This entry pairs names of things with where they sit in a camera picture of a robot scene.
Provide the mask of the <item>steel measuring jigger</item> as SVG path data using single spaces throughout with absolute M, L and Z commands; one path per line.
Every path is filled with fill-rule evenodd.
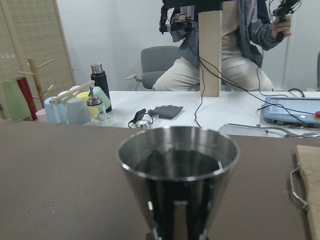
M 117 160 L 134 192 L 148 240 L 207 240 L 239 145 L 192 126 L 142 130 L 125 139 Z

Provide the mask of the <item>grey folded cloth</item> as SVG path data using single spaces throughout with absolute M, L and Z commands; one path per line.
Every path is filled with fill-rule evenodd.
M 182 106 L 162 105 L 162 106 L 156 106 L 154 109 L 149 109 L 147 113 L 152 117 L 158 115 L 158 117 L 161 119 L 172 120 L 175 116 L 177 116 L 181 112 L 182 109 L 183 109 Z

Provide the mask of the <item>mint green cup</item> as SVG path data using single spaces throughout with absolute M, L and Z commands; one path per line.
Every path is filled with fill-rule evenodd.
M 93 94 L 102 99 L 102 102 L 105 106 L 107 113 L 112 111 L 112 105 L 111 105 L 110 98 L 105 94 L 105 92 L 99 86 L 93 87 Z

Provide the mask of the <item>grey office chair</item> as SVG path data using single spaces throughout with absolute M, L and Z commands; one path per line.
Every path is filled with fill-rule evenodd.
M 145 89 L 151 90 L 156 81 L 173 66 L 177 59 L 181 58 L 178 46 L 153 46 L 141 50 L 141 77 L 137 74 L 131 74 L 125 79 L 135 79 L 137 82 L 136 89 L 139 83 L 142 83 Z

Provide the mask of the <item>yellow cup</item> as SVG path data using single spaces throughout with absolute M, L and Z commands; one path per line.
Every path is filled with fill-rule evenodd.
M 93 118 L 93 117 L 98 115 L 99 110 L 95 106 L 88 106 L 87 105 L 87 100 L 89 99 L 89 93 L 90 93 L 89 91 L 80 92 L 75 97 L 76 98 L 80 98 L 80 99 L 82 99 L 84 101 L 84 104 L 87 107 L 87 109 L 88 109 L 88 111 L 90 113 L 90 116 Z

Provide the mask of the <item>metal tray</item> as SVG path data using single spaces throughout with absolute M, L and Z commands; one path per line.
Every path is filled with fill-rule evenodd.
M 218 132 L 223 135 L 266 137 L 269 130 L 257 126 L 226 123 L 219 128 Z

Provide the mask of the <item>black thermos bottle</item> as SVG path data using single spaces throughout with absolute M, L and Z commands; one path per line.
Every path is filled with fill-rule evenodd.
M 109 87 L 108 87 L 108 82 L 107 82 L 107 76 L 105 71 L 103 70 L 102 64 L 96 63 L 91 65 L 91 80 L 95 81 L 94 85 L 96 87 L 100 87 L 101 90 L 104 92 L 104 94 L 107 97 L 107 100 L 109 103 L 106 101 L 104 102 L 105 107 L 106 107 L 106 112 L 111 112 L 112 111 L 112 105 L 111 105 L 111 100 L 110 100 L 110 93 L 109 93 Z

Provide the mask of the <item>grey blue cup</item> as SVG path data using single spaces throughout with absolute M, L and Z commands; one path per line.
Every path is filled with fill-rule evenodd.
M 89 110 L 82 98 L 71 98 L 66 102 L 68 124 L 86 125 L 91 122 Z

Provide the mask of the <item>light blue cup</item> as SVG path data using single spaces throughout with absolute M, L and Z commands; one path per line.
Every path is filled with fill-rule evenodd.
M 47 121 L 49 123 L 66 124 L 68 121 L 67 109 L 64 102 L 59 99 L 54 103 L 50 103 L 53 97 L 44 100 L 44 107 L 46 111 Z

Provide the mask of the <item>light wooden plank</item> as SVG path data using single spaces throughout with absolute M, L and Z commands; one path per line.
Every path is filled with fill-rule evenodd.
M 200 92 L 203 97 L 218 97 L 222 71 L 222 11 L 198 14 Z

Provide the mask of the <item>seated person operator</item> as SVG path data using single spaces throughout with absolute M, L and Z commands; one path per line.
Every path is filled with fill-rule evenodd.
M 171 32 L 173 42 L 182 42 L 181 57 L 153 85 L 154 91 L 190 91 L 200 83 L 198 9 L 175 8 L 170 22 L 186 18 L 194 22 L 191 31 Z M 277 35 L 291 35 L 291 18 L 270 21 L 264 0 L 230 0 L 222 3 L 221 71 L 234 91 L 271 91 L 273 83 L 262 71 L 263 57 L 258 46 L 268 51 L 279 44 Z

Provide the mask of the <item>wooden cup tree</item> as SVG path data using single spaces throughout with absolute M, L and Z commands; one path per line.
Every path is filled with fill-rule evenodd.
M 43 89 L 41 80 L 40 80 L 40 75 L 39 75 L 39 69 L 49 65 L 50 63 L 52 63 L 54 60 L 50 59 L 40 65 L 36 65 L 36 61 L 34 58 L 29 58 L 28 59 L 28 66 L 30 68 L 30 72 L 29 71 L 21 71 L 18 70 L 17 73 L 20 75 L 30 75 L 33 77 L 33 81 L 37 90 L 37 94 L 38 96 L 33 96 L 34 99 L 38 99 L 41 103 L 42 108 L 45 107 L 44 101 L 45 101 L 45 96 L 46 94 L 48 94 L 52 88 L 54 87 L 54 85 L 52 84 L 49 88 L 47 89 Z

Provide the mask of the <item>red cup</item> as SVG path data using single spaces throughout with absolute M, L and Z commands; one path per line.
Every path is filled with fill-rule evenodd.
M 20 88 L 20 90 L 21 90 L 21 92 L 27 102 L 28 108 L 31 113 L 32 120 L 33 121 L 37 120 L 38 119 L 36 116 L 37 108 L 36 108 L 36 105 L 35 105 L 27 78 L 20 77 L 17 79 L 17 83 L 18 83 L 18 86 L 19 86 L 19 88 Z

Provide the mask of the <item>blue teach pendant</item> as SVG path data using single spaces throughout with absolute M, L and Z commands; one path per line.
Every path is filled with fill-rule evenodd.
M 261 113 L 265 122 L 270 124 L 320 127 L 318 97 L 270 96 L 265 99 Z

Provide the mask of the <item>bamboo cutting board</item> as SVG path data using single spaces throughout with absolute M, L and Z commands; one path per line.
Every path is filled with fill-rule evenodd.
M 320 148 L 316 146 L 296 146 L 296 167 L 291 171 L 290 190 L 307 214 L 311 238 L 320 238 Z M 306 199 L 295 191 L 293 175 L 299 173 L 306 190 Z

